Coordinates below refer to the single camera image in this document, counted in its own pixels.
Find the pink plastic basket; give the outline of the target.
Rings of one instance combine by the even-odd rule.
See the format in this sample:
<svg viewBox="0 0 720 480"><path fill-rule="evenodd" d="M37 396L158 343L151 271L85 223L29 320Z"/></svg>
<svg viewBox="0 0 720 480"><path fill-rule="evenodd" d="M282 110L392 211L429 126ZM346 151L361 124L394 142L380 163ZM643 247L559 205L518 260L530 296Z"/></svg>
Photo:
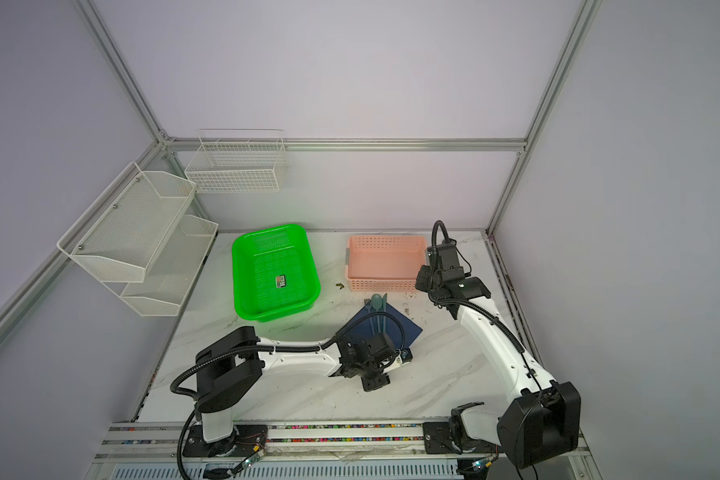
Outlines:
<svg viewBox="0 0 720 480"><path fill-rule="evenodd" d="M355 292L416 291L427 263L426 240L416 235L354 235L348 239L345 276Z"/></svg>

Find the aluminium mounting rail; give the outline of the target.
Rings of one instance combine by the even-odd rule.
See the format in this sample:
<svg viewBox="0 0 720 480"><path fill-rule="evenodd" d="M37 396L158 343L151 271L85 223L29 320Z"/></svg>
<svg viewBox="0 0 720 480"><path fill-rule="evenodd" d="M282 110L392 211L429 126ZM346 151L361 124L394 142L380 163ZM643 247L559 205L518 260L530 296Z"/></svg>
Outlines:
<svg viewBox="0 0 720 480"><path fill-rule="evenodd" d="M268 427L266 460L403 459L420 456L480 458L503 453L427 454L424 447L425 422L444 422L444 418L403 420L327 420L327 421L237 421L236 425L264 424ZM174 462L182 452L186 435L178 422L115 423L109 427L94 456L95 464ZM189 465L202 460L231 461L241 458L187 458Z"/></svg>

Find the white mesh upper shelf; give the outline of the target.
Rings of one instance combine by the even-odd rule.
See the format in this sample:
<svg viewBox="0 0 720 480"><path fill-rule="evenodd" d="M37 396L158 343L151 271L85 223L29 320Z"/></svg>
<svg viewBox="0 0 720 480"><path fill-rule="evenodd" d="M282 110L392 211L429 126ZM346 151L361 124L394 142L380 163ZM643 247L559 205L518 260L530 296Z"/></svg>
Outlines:
<svg viewBox="0 0 720 480"><path fill-rule="evenodd" d="M142 283L195 197L196 184L130 163L57 248L101 283Z"/></svg>

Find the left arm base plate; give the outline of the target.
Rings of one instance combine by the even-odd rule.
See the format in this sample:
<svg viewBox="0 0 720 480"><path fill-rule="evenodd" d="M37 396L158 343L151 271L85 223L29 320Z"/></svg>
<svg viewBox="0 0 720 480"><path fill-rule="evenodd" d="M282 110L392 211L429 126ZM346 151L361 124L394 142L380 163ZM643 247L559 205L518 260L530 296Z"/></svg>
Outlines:
<svg viewBox="0 0 720 480"><path fill-rule="evenodd" d="M236 425L230 437L206 442L200 425L190 427L182 448L187 458L244 458L265 448L268 427L264 424Z"/></svg>

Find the dark blue paper napkin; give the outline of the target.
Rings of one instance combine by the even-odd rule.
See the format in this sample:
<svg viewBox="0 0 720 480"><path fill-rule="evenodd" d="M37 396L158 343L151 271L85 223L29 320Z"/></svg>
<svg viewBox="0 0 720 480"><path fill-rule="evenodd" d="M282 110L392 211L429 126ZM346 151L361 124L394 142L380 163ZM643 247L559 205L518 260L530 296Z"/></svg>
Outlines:
<svg viewBox="0 0 720 480"><path fill-rule="evenodd" d="M421 335L423 329L391 305L387 305L385 315L387 318L387 331L379 334L386 334L397 349L409 349ZM365 339L373 338L374 336L370 337L368 334L365 323L366 318L367 314L364 307L340 329L341 334Z"/></svg>

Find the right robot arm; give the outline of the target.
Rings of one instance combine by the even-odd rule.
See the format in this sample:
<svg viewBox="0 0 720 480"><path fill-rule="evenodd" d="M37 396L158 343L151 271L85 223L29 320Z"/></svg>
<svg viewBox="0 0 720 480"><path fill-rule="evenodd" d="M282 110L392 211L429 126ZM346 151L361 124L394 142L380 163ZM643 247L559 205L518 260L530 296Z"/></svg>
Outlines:
<svg viewBox="0 0 720 480"><path fill-rule="evenodd" d="M453 437L461 448L476 442L500 447L519 469L578 448L581 395L558 382L505 324L491 292L478 278L455 277L423 265L415 288L445 308L478 344L498 375L502 393L452 410Z"/></svg>

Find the white mesh shelf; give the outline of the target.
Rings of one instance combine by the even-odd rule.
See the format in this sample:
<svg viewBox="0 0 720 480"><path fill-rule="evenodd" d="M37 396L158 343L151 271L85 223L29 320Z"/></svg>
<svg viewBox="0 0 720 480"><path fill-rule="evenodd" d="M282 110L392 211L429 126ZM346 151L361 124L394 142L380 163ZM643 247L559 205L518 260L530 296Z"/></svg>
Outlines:
<svg viewBox="0 0 720 480"><path fill-rule="evenodd" d="M196 184L130 163L57 248L101 283L142 283L195 197Z"/></svg>
<svg viewBox="0 0 720 480"><path fill-rule="evenodd" d="M142 283L120 299L142 317L175 317L184 305L218 232L218 224L184 215Z"/></svg>

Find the green plastic knife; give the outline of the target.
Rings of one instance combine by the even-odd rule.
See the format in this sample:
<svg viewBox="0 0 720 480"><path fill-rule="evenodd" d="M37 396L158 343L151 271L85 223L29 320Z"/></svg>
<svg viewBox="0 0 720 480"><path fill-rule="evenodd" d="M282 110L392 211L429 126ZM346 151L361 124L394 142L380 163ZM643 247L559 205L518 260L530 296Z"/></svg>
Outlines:
<svg viewBox="0 0 720 480"><path fill-rule="evenodd" d="M379 312L382 312L382 315L380 315L379 319L377 320L378 331L381 333L385 333L387 331L387 318L385 315L385 313L387 312L387 299L388 295L384 294L379 299L379 306L377 307L377 310Z"/></svg>

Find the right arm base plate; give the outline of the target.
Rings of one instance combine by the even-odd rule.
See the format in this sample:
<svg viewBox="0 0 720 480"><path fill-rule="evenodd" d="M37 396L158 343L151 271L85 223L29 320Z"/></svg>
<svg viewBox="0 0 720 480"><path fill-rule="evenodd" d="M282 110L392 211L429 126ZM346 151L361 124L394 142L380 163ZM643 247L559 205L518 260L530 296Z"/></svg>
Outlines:
<svg viewBox="0 0 720 480"><path fill-rule="evenodd" d="M425 422L422 428L427 454L503 453L498 445L469 437L464 427L452 420Z"/></svg>

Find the white mesh lower shelf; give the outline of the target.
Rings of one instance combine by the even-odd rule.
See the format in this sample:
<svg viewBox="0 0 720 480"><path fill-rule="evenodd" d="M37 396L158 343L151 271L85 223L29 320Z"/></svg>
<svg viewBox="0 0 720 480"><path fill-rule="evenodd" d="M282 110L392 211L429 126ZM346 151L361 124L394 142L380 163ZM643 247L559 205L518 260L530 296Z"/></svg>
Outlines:
<svg viewBox="0 0 720 480"><path fill-rule="evenodd" d="M218 224L184 215L142 283L120 299L142 317L175 317L184 305L218 232Z"/></svg>

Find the green plastic basket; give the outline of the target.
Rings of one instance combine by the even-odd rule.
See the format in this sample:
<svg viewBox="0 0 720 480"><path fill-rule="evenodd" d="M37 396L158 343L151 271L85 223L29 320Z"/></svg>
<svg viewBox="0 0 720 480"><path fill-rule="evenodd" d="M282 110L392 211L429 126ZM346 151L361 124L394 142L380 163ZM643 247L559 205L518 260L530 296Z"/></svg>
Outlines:
<svg viewBox="0 0 720 480"><path fill-rule="evenodd" d="M306 230L287 224L244 234L231 247L234 308L247 321L269 322L304 312L320 280ZM276 287L285 275L287 286Z"/></svg>

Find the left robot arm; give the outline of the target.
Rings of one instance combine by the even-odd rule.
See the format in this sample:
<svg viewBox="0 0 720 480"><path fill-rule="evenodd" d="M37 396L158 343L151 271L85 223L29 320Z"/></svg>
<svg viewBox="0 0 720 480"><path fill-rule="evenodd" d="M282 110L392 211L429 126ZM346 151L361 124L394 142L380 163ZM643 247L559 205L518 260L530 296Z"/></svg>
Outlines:
<svg viewBox="0 0 720 480"><path fill-rule="evenodd" d="M371 392L388 385L389 372L412 358L409 348L385 332L367 337L343 329L309 343L272 340L240 327L196 355L192 398L202 439L212 444L235 437L232 407L266 375L359 378Z"/></svg>

